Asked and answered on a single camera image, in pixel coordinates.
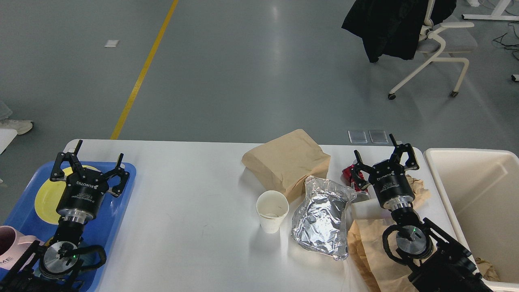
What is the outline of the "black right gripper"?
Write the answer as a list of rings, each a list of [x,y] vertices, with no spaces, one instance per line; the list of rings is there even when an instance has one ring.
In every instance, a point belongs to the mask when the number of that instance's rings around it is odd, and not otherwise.
[[[356,163],[351,170],[352,179],[360,190],[365,191],[370,185],[373,186],[380,207],[384,209],[391,209],[394,205],[391,201],[400,198],[409,203],[414,201],[415,194],[408,183],[405,171],[420,168],[411,144],[397,144],[393,134],[389,134],[389,138],[394,146],[389,161],[369,166],[363,163],[358,150],[354,150]],[[407,154],[407,160],[402,165],[401,158],[404,153]],[[361,178],[361,172],[369,174],[369,181]]]

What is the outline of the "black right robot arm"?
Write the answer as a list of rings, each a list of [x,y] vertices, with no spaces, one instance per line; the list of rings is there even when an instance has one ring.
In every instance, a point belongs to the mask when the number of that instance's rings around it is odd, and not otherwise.
[[[418,170],[410,144],[394,146],[389,159],[369,166],[354,151],[356,163],[352,179],[361,190],[373,187],[378,203],[390,211],[394,224],[382,233],[382,247],[394,262],[407,266],[410,283],[420,292],[489,292],[471,252],[428,218],[415,212],[415,195],[408,183],[407,170]]]

